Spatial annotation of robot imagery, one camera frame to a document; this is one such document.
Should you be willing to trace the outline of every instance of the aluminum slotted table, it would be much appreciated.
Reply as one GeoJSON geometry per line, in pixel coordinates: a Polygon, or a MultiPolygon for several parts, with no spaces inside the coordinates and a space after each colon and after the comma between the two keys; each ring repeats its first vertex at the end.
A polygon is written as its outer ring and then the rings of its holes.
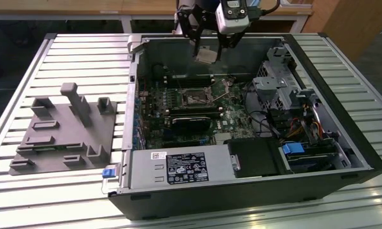
{"type": "MultiPolygon", "coordinates": [[[[49,34],[0,119],[0,228],[370,228],[382,227],[382,175],[321,200],[152,221],[129,221],[101,190],[101,169],[10,176],[9,163],[33,116],[33,97],[66,103],[74,82],[88,102],[117,102],[110,164],[121,160],[129,34],[49,34]]],[[[344,109],[382,157],[382,97],[328,38],[293,34],[344,109]]],[[[305,80],[303,71],[297,71],[305,80]]],[[[117,181],[108,183],[108,188],[117,181]]]]}

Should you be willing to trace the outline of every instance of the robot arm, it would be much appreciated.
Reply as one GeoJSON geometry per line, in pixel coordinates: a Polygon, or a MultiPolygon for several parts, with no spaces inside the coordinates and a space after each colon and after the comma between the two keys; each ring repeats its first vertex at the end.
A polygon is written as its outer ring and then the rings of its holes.
{"type": "Polygon", "coordinates": [[[204,30],[216,33],[219,46],[216,60],[223,48],[233,48],[240,41],[249,22],[273,12],[280,0],[269,10],[257,8],[259,0],[247,5],[245,0],[177,0],[176,25],[181,34],[193,45],[193,56],[199,51],[199,42],[204,30]]]}

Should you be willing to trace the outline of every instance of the wooden cabinet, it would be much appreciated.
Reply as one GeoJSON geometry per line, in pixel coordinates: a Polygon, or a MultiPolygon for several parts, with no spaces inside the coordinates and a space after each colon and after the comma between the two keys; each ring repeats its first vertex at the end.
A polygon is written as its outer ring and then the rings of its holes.
{"type": "Polygon", "coordinates": [[[382,31],[382,0],[313,0],[301,32],[324,32],[355,61],[382,31]]]}

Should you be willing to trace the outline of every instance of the blue latch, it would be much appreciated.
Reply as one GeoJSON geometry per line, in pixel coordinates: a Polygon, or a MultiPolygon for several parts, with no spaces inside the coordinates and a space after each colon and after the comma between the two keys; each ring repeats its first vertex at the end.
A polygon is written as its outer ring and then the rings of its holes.
{"type": "Polygon", "coordinates": [[[285,145],[281,146],[284,154],[296,154],[303,153],[304,149],[300,143],[285,143],[285,145]]]}
{"type": "Polygon", "coordinates": [[[113,178],[116,177],[116,169],[114,168],[105,168],[101,172],[102,178],[113,178]]]}

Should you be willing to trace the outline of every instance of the warning label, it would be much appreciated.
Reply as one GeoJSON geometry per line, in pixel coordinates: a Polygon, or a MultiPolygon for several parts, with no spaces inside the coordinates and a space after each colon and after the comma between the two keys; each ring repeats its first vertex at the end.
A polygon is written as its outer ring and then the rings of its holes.
{"type": "Polygon", "coordinates": [[[169,185],[209,180],[204,153],[166,155],[165,161],[169,185]]]}

